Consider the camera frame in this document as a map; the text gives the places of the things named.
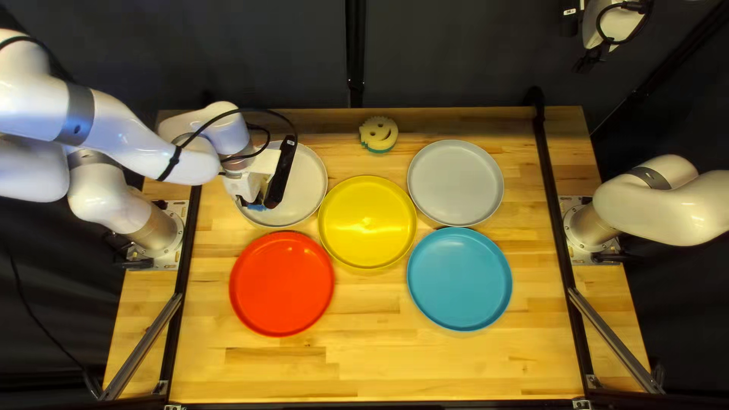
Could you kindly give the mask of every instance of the dark background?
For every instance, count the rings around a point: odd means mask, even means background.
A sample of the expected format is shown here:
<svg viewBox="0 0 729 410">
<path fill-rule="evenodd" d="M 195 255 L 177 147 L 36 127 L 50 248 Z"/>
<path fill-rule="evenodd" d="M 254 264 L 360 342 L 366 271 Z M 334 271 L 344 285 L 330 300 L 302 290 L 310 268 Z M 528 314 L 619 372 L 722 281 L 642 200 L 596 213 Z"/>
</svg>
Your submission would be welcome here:
<svg viewBox="0 0 729 410">
<path fill-rule="evenodd" d="M 148 125 L 158 109 L 197 109 L 212 98 L 348 106 L 344 1 L 0 2 L 0 26 L 22 26 L 77 82 L 118 97 Z M 668 152 L 702 172 L 727 169 L 726 27 L 648 98 L 600 126 L 717 4 L 658 0 L 640 36 L 581 75 L 570 72 L 584 53 L 581 39 L 559 36 L 558 0 L 369 0 L 363 105 L 519 105 L 540 85 L 549 105 L 584 107 L 604 179 Z M 0 214 L 37 314 L 101 375 L 123 278 L 110 265 L 105 230 L 75 218 L 65 200 L 0 198 Z M 626 270 L 666 389 L 725 394 L 727 236 L 690 249 L 630 244 L 647 257 Z M 4 252 L 0 266 L 0 323 L 13 329 L 0 338 L 0 407 L 90 399 L 77 369 L 27 318 Z"/>
</svg>

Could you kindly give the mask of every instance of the blue plate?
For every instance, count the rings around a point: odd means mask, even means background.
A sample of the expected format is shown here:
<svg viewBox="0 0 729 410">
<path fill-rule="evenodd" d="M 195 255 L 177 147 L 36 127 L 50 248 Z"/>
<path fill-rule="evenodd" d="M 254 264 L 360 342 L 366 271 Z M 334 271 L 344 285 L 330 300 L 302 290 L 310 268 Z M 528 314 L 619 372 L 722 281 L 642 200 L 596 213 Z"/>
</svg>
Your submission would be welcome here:
<svg viewBox="0 0 729 410">
<path fill-rule="evenodd" d="M 443 228 L 415 247 L 408 261 L 408 289 L 415 305 L 444 328 L 485 328 L 511 298 L 511 269 L 504 253 L 484 235 Z"/>
</svg>

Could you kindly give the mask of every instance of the wooden table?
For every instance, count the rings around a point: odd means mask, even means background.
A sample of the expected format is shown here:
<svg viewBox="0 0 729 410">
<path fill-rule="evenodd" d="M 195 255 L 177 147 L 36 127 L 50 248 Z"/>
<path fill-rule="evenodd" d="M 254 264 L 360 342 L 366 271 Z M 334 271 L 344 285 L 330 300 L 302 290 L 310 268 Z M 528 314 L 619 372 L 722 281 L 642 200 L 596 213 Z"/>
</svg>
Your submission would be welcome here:
<svg viewBox="0 0 729 410">
<path fill-rule="evenodd" d="M 335 264 L 336 288 L 326 314 L 284 339 L 251 332 L 227 297 L 241 250 L 270 230 L 248 222 L 220 177 L 202 189 L 190 281 L 171 401 L 431 401 L 573 398 L 582 395 L 553 243 L 531 108 L 281 110 L 299 128 L 329 173 L 329 189 L 360 174 L 386 177 L 407 190 L 413 156 L 440 139 L 463 139 L 489 152 L 504 174 L 498 211 L 473 227 L 496 242 L 512 268 L 513 295 L 492 326 L 474 333 L 443 330 L 415 307 L 405 284 L 407 258 L 378 274 Z M 161 112 L 168 117 L 175 112 Z M 359 145 L 358 125 L 374 115 L 395 119 L 391 152 Z M 600 184 L 580 107 L 548 107 L 545 128 L 561 195 L 591 195 Z M 287 132 L 251 113 L 252 123 Z M 151 199 L 182 199 L 189 187 L 147 180 Z M 416 243 L 440 226 L 418 212 Z M 293 227 L 316 239 L 316 215 Z M 644 365 L 647 359 L 622 266 L 575 268 L 580 292 Z M 128 272 L 106 368 L 108 382 L 174 288 L 173 272 Z M 609 387 L 638 390 L 587 322 L 595 373 Z M 124 396 L 148 393 L 159 377 L 164 337 Z"/>
</svg>

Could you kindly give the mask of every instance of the orange plate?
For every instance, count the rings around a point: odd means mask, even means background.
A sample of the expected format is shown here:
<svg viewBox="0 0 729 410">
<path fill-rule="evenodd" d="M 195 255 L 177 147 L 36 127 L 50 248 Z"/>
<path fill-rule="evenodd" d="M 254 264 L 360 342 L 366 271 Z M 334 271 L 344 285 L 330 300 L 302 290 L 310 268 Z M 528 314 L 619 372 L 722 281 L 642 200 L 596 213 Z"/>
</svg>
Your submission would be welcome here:
<svg viewBox="0 0 729 410">
<path fill-rule="evenodd" d="M 230 273 L 230 302 L 238 318 L 264 336 L 295 335 L 327 310 L 334 291 L 329 255 L 296 232 L 253 241 Z"/>
</svg>

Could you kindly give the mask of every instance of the yellow sponge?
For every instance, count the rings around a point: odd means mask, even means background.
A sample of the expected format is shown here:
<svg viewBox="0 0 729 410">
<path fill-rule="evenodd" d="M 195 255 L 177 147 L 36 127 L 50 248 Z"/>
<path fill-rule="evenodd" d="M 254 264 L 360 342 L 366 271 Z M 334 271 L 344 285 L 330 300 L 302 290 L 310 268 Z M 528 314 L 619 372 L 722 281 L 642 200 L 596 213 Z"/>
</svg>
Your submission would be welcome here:
<svg viewBox="0 0 729 410">
<path fill-rule="evenodd" d="M 397 142 L 397 124 L 387 117 L 372 117 L 359 127 L 359 139 L 369 151 L 384 154 Z"/>
</svg>

